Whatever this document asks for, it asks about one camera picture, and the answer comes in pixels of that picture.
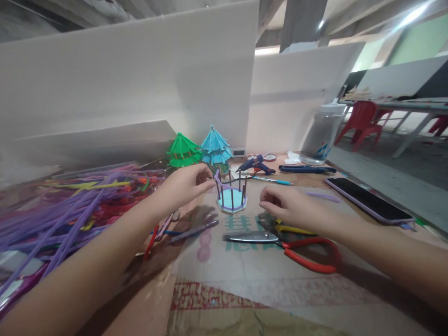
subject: smartphone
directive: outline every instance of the smartphone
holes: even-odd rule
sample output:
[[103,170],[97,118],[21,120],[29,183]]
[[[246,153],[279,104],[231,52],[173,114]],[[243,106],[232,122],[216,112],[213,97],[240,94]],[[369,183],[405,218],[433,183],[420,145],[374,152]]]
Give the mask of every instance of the smartphone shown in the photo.
[[414,218],[403,210],[374,195],[346,178],[329,178],[325,182],[378,221],[385,224],[411,222]]

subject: green wall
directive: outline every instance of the green wall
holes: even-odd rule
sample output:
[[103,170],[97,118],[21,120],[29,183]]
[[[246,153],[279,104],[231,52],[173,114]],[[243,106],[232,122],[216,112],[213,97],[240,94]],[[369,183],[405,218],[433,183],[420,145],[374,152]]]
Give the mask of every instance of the green wall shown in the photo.
[[387,65],[435,57],[448,39],[448,14],[411,27],[404,34]]
[[360,70],[368,70],[371,68],[373,62],[375,62],[375,58],[378,55],[381,46],[383,45],[384,38],[379,39],[373,42],[366,43],[364,45],[363,51],[359,54],[358,59],[355,62],[355,66],[353,67],[353,72]]

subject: hand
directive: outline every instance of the hand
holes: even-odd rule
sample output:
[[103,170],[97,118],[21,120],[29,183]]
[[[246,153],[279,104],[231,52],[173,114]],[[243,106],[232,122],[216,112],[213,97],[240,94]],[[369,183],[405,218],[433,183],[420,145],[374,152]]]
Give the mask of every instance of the hand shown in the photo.
[[335,219],[341,216],[297,187],[265,187],[260,194],[260,207],[288,225],[323,235],[335,229]]
[[180,168],[152,194],[151,206],[163,217],[190,203],[215,186],[211,170],[205,163]]

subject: power outlet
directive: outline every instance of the power outlet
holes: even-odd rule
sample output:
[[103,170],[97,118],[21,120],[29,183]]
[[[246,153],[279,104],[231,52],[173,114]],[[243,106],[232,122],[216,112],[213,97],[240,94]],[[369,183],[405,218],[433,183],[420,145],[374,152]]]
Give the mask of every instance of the power outlet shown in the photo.
[[245,148],[232,148],[232,156],[246,158],[246,149]]

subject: jar lid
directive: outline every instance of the jar lid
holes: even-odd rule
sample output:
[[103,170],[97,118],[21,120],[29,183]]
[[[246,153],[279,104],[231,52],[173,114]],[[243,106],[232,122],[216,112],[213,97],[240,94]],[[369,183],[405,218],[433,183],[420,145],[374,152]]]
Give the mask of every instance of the jar lid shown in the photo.
[[324,113],[343,113],[345,104],[324,104],[319,107],[319,112]]

